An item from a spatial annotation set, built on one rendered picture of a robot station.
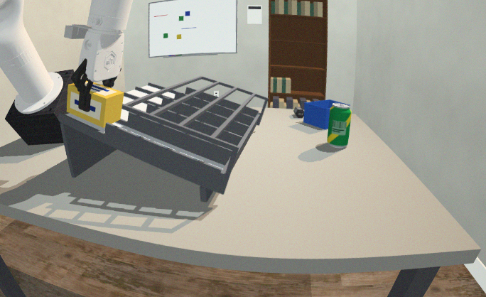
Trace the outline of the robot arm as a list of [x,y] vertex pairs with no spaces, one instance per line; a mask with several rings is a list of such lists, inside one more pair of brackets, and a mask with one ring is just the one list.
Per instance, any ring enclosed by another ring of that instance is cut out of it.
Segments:
[[[89,28],[126,30],[132,1],[92,0],[87,25],[65,26],[64,37],[84,39]],[[55,100],[63,88],[63,79],[56,72],[47,74],[23,25],[23,6],[24,0],[0,0],[0,68],[18,92],[17,110],[32,114]]]

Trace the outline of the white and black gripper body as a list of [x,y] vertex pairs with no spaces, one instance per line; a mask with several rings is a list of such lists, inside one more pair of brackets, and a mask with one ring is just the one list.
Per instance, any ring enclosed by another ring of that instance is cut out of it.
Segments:
[[[101,45],[103,43],[103,45]],[[92,82],[119,75],[124,49],[124,34],[89,28],[82,44],[79,65],[87,59],[86,75]]]

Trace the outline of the yellow butter carton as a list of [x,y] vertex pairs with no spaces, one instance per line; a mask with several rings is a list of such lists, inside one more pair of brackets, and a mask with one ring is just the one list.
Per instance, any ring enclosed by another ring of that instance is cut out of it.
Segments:
[[93,83],[90,90],[90,111],[78,108],[80,92],[74,83],[67,89],[67,112],[105,128],[106,122],[113,124],[121,119],[124,92]]

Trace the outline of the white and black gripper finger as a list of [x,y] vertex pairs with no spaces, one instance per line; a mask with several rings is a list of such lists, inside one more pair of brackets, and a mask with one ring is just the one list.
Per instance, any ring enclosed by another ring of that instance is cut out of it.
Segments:
[[108,79],[108,80],[103,80],[102,83],[103,83],[104,86],[112,88],[114,86],[114,81],[116,80],[116,78],[117,77],[114,77],[114,78],[111,78],[111,79]]
[[[76,69],[76,71],[73,73],[71,80],[75,84],[77,91],[80,92],[78,108],[85,112],[89,112],[90,102],[91,102],[90,90],[92,88],[93,82],[88,80],[87,78],[87,75],[85,73],[86,67],[87,67],[87,59],[84,59],[83,62],[78,67],[78,69]],[[87,86],[85,86],[86,81],[87,81]]]

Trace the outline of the green drink can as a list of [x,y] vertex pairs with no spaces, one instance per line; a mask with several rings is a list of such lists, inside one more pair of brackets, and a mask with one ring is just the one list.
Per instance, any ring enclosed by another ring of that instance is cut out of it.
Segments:
[[330,146],[340,149],[348,145],[351,114],[350,105],[333,103],[330,108],[327,139]]

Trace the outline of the blue open bin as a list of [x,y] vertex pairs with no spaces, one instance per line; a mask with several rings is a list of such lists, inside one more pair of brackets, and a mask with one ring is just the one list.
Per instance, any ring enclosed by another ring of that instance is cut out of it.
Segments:
[[321,129],[328,129],[328,121],[332,103],[342,102],[336,102],[330,99],[316,102],[307,102],[304,109],[304,122],[319,127]]

